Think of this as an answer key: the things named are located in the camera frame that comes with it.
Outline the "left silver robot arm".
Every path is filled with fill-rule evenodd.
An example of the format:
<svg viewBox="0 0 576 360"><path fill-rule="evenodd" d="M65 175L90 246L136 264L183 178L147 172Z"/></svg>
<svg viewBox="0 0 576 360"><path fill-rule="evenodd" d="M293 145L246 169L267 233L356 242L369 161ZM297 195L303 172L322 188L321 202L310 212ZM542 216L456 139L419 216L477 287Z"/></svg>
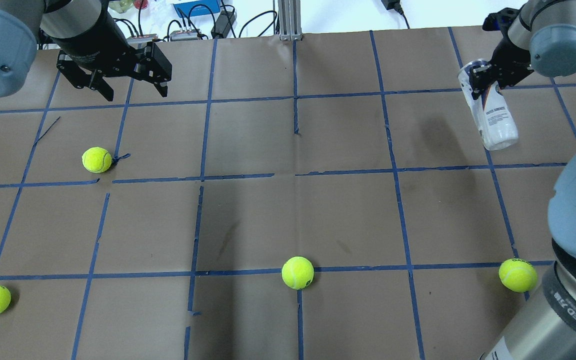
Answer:
<svg viewBox="0 0 576 360"><path fill-rule="evenodd" d="M57 70L76 89L114 100L108 78L152 84L166 97L173 66L154 41L134 48L108 12L106 0L0 0L0 98L23 88L40 33L59 46Z"/></svg>

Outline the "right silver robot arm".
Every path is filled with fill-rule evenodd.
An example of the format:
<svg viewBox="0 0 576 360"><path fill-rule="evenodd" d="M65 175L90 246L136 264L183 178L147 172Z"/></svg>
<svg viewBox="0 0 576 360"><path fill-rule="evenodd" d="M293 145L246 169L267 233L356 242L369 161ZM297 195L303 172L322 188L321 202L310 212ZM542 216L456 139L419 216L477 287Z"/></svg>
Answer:
<svg viewBox="0 0 576 360"><path fill-rule="evenodd" d="M576 75L576 0L528 0L519 8L490 13L482 24L500 32L488 59L459 69L458 82L482 145L504 150L518 142L514 117L502 94L532 74ZM507 322L481 360L576 360L576 131L545 206L552 262L539 279L518 257L498 267L500 282L529 297Z"/></svg>

